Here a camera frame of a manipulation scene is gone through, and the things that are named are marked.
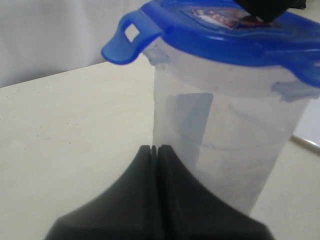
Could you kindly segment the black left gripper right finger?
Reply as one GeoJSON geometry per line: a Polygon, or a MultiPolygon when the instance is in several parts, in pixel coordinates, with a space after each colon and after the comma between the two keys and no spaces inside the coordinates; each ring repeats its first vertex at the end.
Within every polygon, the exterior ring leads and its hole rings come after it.
{"type": "Polygon", "coordinates": [[[207,190],[169,145],[157,153],[157,190],[167,240],[272,240],[266,225],[207,190]]]}

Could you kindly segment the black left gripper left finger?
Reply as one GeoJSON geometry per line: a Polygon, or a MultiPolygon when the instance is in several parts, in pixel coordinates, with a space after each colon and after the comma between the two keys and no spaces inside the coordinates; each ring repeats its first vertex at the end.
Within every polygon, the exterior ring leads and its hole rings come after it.
{"type": "Polygon", "coordinates": [[[163,240],[156,148],[141,146],[125,172],[101,195],[58,218],[47,240],[163,240]]]}

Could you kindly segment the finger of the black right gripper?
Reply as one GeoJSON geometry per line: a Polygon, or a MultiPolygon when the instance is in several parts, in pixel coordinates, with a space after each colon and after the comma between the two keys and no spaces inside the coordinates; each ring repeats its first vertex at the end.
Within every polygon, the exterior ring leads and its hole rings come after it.
{"type": "Polygon", "coordinates": [[[265,23],[274,21],[288,9],[306,8],[305,0],[234,0],[234,2],[265,23]]]}

